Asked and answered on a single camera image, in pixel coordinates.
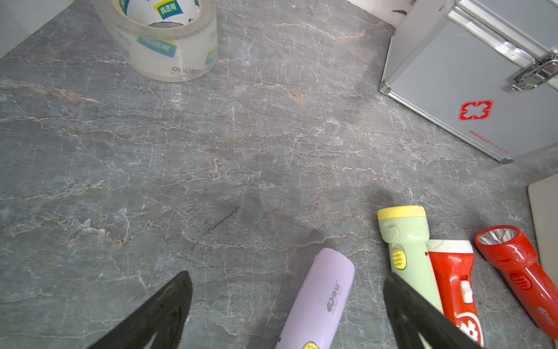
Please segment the marble countertop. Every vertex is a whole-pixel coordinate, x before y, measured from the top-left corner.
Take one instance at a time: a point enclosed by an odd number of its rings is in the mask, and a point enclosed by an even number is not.
[[[0,59],[3,347],[86,347],[188,270],[182,348],[273,348],[331,247],[357,268],[333,348],[395,348],[377,210],[534,241],[557,149],[500,165],[381,95],[393,27],[347,1],[217,4],[218,62],[188,83],[132,70],[87,0]],[[475,253],[487,347],[551,348]]]

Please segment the yellow flashlight cap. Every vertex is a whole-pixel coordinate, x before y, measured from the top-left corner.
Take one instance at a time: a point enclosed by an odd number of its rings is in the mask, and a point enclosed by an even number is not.
[[[426,217],[422,206],[397,206],[382,208],[378,211],[378,220],[407,217]]]

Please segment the white wall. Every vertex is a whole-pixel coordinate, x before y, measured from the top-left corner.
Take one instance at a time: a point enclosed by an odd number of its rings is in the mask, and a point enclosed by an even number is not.
[[[74,0],[0,0],[0,58]]]
[[[405,12],[409,12],[416,0],[348,0],[350,3],[360,7],[378,17],[384,22],[388,22],[397,28],[403,19]]]

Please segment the flashlight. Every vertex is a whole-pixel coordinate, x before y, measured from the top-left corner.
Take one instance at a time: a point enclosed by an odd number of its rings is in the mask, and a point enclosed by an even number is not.
[[[329,349],[339,326],[354,265],[324,248],[316,257],[288,314],[275,349]]]
[[[422,206],[399,206],[378,211],[380,233],[389,246],[391,270],[441,313],[442,301],[426,248],[430,237]]]
[[[523,231],[495,226],[481,231],[475,244],[487,261],[500,269],[535,323],[558,340],[558,289],[537,263],[537,251]]]
[[[440,290],[444,315],[475,343],[484,347],[484,339],[471,286],[475,262],[468,240],[428,240],[434,275]]]

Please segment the red flashlight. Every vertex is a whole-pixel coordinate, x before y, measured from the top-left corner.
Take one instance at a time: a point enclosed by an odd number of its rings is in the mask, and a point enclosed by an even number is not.
[[[428,240],[434,275],[446,315],[461,331],[484,347],[483,332],[471,286],[475,262],[469,240]]]
[[[481,231],[475,244],[502,275],[535,323],[558,340],[558,289],[537,263],[537,251],[523,231],[495,226]]]

